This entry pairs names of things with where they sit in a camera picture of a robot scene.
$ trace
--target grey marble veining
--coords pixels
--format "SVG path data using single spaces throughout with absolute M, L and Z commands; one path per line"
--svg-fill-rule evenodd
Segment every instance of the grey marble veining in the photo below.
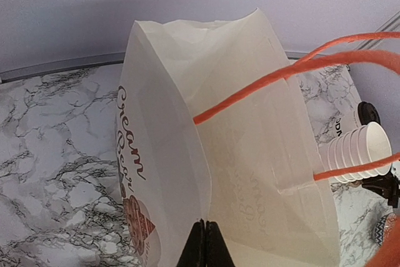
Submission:
M 344 66 L 297 76 L 319 144 L 333 139 L 336 118 L 352 111 L 361 101 Z M 364 266 L 378 250 L 372 231 L 380 217 L 390 213 L 387 200 L 362 187 L 333 184 L 341 240 L 341 266 Z
M 0 266 L 139 266 L 129 246 L 115 156 L 121 66 L 0 85 Z M 359 95 L 344 67 L 298 77 L 319 143 Z M 332 186 L 342 266 L 377 249 L 384 199 Z
M 0 266 L 138 266 L 114 154 L 120 72 L 0 85 Z

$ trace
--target orange fabric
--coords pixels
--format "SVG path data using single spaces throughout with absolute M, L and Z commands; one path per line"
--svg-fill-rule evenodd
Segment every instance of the orange fabric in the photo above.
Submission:
M 201 113 L 200 115 L 197 115 L 196 117 L 193 118 L 194 124 L 199 125 L 211 119 L 213 116 L 217 115 L 226 108 L 232 106 L 236 102 L 248 97 L 250 94 L 262 89 L 263 87 L 269 84 L 279 81 L 280 79 L 288 79 L 295 74 L 317 70 L 335 64 L 374 63 L 382 65 L 394 71 L 398 75 L 400 74 L 400 55 L 388 51 L 382 51 L 382 50 L 347 51 L 343 53 L 333 54 L 330 56 L 325 56 L 323 58 L 312 59 L 313 57 L 315 57 L 315 55 L 317 55 L 321 51 L 333 45 L 337 45 L 343 42 L 354 42 L 365 39 L 386 39 L 386 38 L 400 38 L 400 33 L 381 32 L 381 33 L 357 34 L 353 36 L 346 36 L 328 42 L 322 45 L 321 47 L 315 49 L 307 56 L 298 60 L 295 64 L 286 66 L 282 69 L 279 69 L 275 72 L 263 76 L 257 81 L 251 83 L 249 86 L 246 86 L 242 90 L 234 93 L 221 103 L 215 105 L 214 107 L 208 109 L 207 111 Z M 367 171 L 386 166 L 395 161 L 398 161 L 399 159 L 400 159 L 400 153 L 396 153 L 389 158 L 382 159 L 377 162 L 372 162 L 361 166 L 355 166 L 352 168 L 343 168 L 335 171 L 326 171 L 323 173 L 315 174 L 314 179 L 316 181 L 319 181 L 322 179 L 328 179 L 331 176 L 339 176 L 358 171 Z
M 400 267 L 400 222 L 397 220 L 381 249 L 366 267 Z
M 372 163 L 365 164 L 365 165 L 347 167 L 347 168 L 330 170 L 330 171 L 325 171 L 322 173 L 314 174 L 314 180 L 320 181 L 322 179 L 328 179 L 333 176 L 340 176 L 340 175 L 344 175 L 347 173 L 368 171 L 368 170 L 372 170 L 372 169 L 376 169 L 379 167 L 390 165 L 391 163 L 396 162 L 396 161 L 400 161 L 400 153 L 396 153 L 388 158 L 380 159 L 379 161 L 372 162 Z

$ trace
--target black cup lid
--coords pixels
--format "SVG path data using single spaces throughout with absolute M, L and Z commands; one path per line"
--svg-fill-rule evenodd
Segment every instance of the black cup lid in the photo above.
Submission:
M 381 118 L 379 118 L 378 111 L 371 103 L 367 103 L 365 101 L 359 103 L 358 116 L 360 118 L 361 125 L 366 125 L 373 121 L 381 124 Z

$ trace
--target printed logo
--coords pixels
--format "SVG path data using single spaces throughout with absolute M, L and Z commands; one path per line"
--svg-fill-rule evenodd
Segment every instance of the printed logo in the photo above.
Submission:
M 159 248 L 156 226 L 151 222 L 144 204 L 138 201 L 133 195 L 129 198 L 125 198 L 123 200 L 123 205 L 133 247 L 136 249 L 139 256 L 142 257 L 143 263 L 146 266 L 150 255 L 151 244 Z M 151 243 L 148 239 L 152 233 L 155 235 Z
M 119 86 L 118 87 L 118 98 L 117 98 L 117 107 L 119 110 L 119 121 L 121 122 L 121 127 L 118 128 L 117 130 L 117 155 L 118 155 L 118 160 L 119 160 L 119 165 L 120 168 L 122 169 L 123 175 L 126 177 L 126 179 L 129 181 L 128 188 L 133 191 L 132 187 L 132 177 L 128 175 L 128 169 L 125 167 L 124 163 L 130 162 L 128 160 L 125 162 L 125 157 L 123 155 L 123 150 L 125 149 L 125 146 L 128 146 L 129 152 L 132 156 L 133 163 L 136 167 L 136 174 L 143 180 L 146 180 L 146 178 L 143 176 L 143 171 L 144 171 L 144 166 L 141 162 L 141 157 L 139 154 L 139 150 L 134 147 L 134 135 L 133 131 L 131 131 L 128 126 L 129 126 L 129 118 L 126 116 L 125 112 L 125 101 L 127 98 L 128 94 L 125 90 L 124 87 Z
M 335 124 L 336 134 L 338 135 L 338 137 L 340 137 L 340 135 L 343 133 L 340 129 L 340 121 L 341 121 L 341 118 L 336 120 L 336 124 Z

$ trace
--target white wall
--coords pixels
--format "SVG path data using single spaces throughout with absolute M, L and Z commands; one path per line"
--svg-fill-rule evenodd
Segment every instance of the white wall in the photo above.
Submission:
M 259 6 L 284 49 L 375 31 L 400 0 L 0 0 L 0 73 L 124 51 L 134 19 L 235 19 Z
M 400 40 L 385 40 L 377 49 L 400 54 Z M 372 103 L 381 117 L 394 153 L 400 151 L 400 76 L 373 64 L 351 67 L 351 76 L 361 99 Z

